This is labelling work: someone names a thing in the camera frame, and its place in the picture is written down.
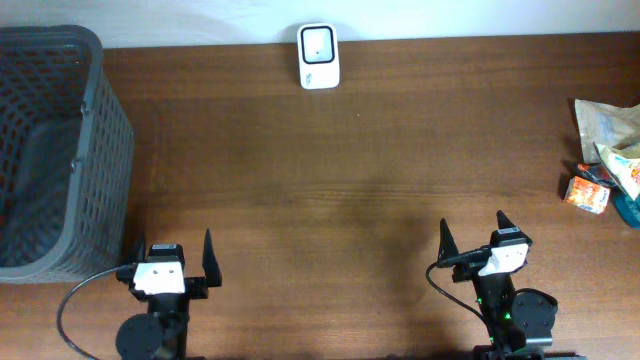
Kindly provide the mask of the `teal mouthwash bottle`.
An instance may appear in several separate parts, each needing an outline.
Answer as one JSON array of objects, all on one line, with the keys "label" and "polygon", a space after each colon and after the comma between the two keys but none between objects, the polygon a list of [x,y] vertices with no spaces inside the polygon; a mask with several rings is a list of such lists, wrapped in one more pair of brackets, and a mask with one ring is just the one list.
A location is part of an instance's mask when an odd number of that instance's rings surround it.
[{"label": "teal mouthwash bottle", "polygon": [[613,197],[613,204],[621,216],[622,220],[633,229],[640,227],[639,221],[639,199],[633,200],[624,193],[616,193]]}]

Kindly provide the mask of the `black hex wrench set packet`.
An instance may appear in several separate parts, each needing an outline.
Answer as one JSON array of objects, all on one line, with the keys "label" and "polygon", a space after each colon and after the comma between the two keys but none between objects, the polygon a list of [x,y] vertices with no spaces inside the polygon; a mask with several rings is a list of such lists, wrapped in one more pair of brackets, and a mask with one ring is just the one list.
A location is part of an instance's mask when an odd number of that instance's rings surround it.
[{"label": "black hex wrench set packet", "polygon": [[580,177],[600,186],[608,188],[617,187],[615,180],[601,163],[593,165],[577,164],[576,173]]}]

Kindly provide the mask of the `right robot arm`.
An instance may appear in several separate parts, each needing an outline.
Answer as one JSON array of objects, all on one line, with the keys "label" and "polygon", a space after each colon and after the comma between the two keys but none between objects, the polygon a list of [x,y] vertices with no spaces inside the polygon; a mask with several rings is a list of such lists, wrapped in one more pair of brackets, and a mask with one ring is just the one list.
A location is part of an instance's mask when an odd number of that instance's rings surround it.
[{"label": "right robot arm", "polygon": [[[489,243],[461,252],[447,222],[439,222],[437,259],[425,277],[444,297],[470,311],[484,324],[490,343],[477,345],[474,359],[579,359],[571,352],[549,352],[552,329],[558,312],[555,297],[533,288],[517,289],[511,276],[527,265],[532,239],[502,211],[496,213],[497,229]],[[452,281],[473,284],[477,307],[462,302],[431,278],[435,268],[452,270]]]}]

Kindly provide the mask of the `grey plastic mesh basket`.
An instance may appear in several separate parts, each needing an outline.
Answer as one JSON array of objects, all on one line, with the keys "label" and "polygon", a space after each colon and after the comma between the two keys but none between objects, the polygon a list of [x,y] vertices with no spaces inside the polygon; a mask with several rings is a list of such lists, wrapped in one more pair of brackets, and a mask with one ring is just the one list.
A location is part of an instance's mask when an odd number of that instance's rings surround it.
[{"label": "grey plastic mesh basket", "polygon": [[80,281],[121,259],[134,130],[78,25],[1,31],[1,280]]}]

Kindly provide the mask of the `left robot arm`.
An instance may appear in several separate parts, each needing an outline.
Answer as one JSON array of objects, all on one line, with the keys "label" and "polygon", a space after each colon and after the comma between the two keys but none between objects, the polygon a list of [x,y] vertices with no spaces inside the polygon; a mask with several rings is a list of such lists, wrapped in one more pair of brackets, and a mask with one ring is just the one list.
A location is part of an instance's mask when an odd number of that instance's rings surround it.
[{"label": "left robot arm", "polygon": [[222,285],[212,235],[205,232],[202,276],[185,275],[184,249],[179,244],[146,246],[140,239],[126,267],[116,279],[127,285],[131,295],[147,305],[120,326],[115,346],[123,359],[179,360],[187,357],[189,307],[206,300],[211,288]]}]

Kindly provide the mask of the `orange tissue pack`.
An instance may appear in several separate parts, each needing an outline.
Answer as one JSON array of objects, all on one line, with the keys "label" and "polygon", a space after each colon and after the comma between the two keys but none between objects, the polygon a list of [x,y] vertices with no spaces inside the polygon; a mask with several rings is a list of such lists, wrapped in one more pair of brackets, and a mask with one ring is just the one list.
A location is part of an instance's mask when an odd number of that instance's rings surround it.
[{"label": "orange tissue pack", "polygon": [[608,204],[610,189],[579,176],[568,184],[564,201],[593,214],[602,214]]}]

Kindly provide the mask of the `kraft paper pouch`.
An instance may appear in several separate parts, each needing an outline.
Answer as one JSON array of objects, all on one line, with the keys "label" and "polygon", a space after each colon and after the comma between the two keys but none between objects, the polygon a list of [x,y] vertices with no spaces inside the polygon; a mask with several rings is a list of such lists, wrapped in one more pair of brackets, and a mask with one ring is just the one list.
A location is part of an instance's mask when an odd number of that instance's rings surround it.
[{"label": "kraft paper pouch", "polygon": [[599,163],[595,143],[624,149],[639,142],[639,106],[616,107],[576,99],[576,122],[582,158],[587,164]]}]

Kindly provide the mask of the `yellow wet wipes pack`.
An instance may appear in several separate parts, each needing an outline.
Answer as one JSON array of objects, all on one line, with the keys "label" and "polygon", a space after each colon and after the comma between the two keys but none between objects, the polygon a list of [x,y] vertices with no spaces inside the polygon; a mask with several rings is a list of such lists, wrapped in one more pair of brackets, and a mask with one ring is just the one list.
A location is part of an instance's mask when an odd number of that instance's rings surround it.
[{"label": "yellow wet wipes pack", "polygon": [[639,144],[618,150],[608,145],[594,143],[594,148],[617,186],[632,201],[635,201],[639,196]]}]

